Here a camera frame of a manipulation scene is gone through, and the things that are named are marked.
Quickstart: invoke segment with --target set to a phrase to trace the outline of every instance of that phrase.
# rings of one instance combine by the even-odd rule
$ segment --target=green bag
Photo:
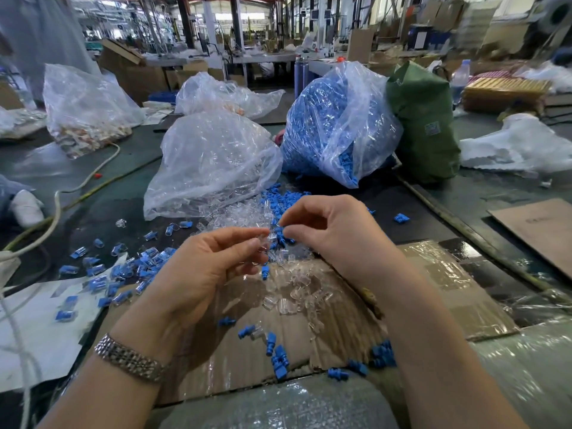
[[[461,150],[447,80],[406,62],[387,81],[387,99],[403,125],[395,152],[404,167],[424,184],[454,177]]]

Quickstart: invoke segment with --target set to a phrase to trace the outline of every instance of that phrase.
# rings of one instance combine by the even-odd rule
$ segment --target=hand
[[[227,227],[188,238],[161,268],[138,302],[162,307],[183,330],[206,312],[218,286],[238,275],[254,275],[268,261],[259,236],[269,229]]]
[[[320,253],[346,280],[368,285],[405,258],[350,195],[305,195],[280,219],[284,236]]]

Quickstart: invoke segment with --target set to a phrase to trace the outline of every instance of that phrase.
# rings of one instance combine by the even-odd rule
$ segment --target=water bottle
[[[451,93],[453,95],[453,104],[459,105],[461,102],[461,93],[467,87],[468,79],[471,76],[471,61],[463,60],[460,68],[453,72],[451,79]]]

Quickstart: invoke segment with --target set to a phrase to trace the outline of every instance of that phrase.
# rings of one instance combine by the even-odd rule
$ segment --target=left hand
[[[191,236],[161,268],[138,303],[152,304],[182,330],[188,329],[203,317],[218,286],[239,275],[258,274],[253,263],[268,261],[259,236],[267,237],[269,232],[258,227],[227,227]]]

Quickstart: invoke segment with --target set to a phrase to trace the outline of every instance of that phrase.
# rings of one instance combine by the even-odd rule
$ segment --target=white cloth
[[[42,100],[46,63],[66,64],[99,75],[91,60],[70,0],[2,0],[0,34],[14,51],[32,97]]]

